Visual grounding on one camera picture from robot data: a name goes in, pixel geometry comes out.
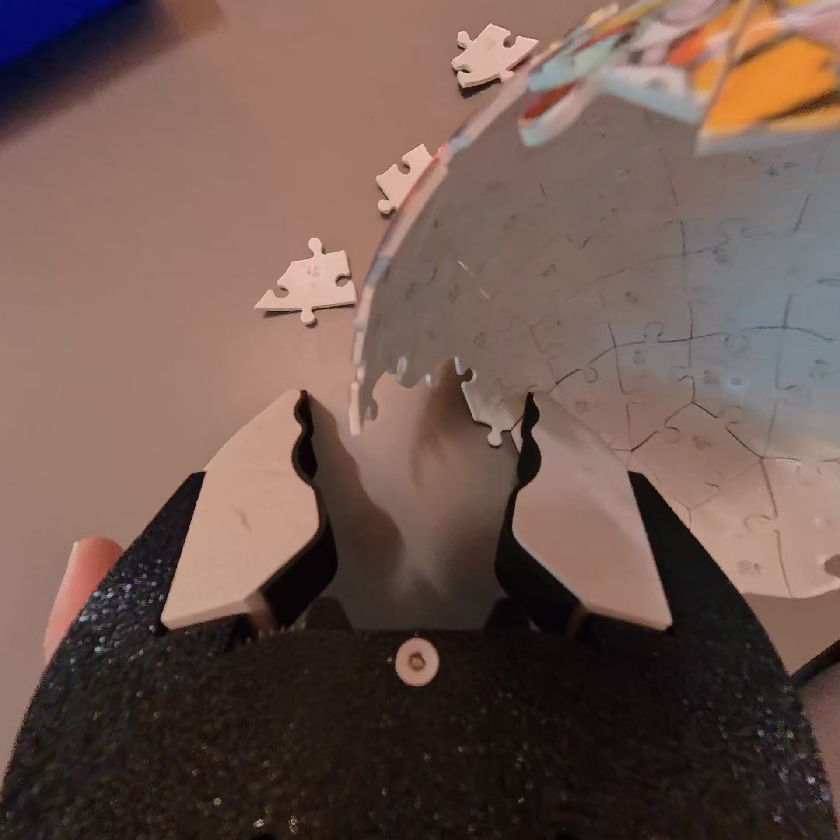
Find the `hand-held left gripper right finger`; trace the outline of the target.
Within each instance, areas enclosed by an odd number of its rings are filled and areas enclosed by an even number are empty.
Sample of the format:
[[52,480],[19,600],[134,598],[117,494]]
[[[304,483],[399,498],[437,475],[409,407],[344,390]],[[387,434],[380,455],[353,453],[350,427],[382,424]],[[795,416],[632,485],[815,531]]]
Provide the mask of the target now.
[[590,616],[651,631],[673,618],[624,463],[545,392],[528,394],[496,552],[502,590],[544,634]]

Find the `pointed white puzzle piece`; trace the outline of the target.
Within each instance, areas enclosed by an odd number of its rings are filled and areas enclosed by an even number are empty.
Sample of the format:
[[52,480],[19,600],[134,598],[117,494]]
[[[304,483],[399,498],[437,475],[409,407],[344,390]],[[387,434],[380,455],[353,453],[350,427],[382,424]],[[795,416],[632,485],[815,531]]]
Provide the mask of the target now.
[[277,280],[277,289],[268,289],[255,304],[255,311],[296,312],[309,328],[317,323],[317,311],[356,305],[357,291],[346,252],[326,251],[319,238],[310,238],[308,247],[311,255],[291,261]]

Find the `printed puzzle ball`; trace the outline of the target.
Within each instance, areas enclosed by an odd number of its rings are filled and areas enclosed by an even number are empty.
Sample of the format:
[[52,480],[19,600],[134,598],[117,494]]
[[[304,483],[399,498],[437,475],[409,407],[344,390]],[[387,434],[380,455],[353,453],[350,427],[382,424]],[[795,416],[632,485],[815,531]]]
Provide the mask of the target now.
[[838,2],[597,10],[511,73],[387,228],[349,423],[455,362],[474,420],[543,392],[743,593],[838,590]]

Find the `blue box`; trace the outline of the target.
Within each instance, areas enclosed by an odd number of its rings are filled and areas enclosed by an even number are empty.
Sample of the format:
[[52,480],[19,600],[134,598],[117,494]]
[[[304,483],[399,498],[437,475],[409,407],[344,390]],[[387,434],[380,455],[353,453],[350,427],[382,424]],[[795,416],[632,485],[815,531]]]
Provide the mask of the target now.
[[2,1],[1,68],[43,53],[95,56],[156,26],[155,1]]

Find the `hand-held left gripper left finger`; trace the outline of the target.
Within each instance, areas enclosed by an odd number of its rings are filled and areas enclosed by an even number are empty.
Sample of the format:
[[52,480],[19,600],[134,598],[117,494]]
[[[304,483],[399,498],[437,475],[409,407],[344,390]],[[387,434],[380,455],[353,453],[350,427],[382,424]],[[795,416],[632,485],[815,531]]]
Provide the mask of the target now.
[[161,614],[169,631],[244,617],[292,627],[336,575],[338,550],[315,476],[308,393],[284,392],[205,467]]

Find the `person's left hand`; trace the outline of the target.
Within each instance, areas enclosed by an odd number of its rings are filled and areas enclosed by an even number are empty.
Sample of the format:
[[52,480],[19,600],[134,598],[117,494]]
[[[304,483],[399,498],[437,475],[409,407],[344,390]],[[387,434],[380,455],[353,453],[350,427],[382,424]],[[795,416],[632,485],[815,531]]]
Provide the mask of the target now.
[[122,555],[123,547],[108,538],[89,537],[73,543],[45,629],[45,665],[53,658],[88,598]]

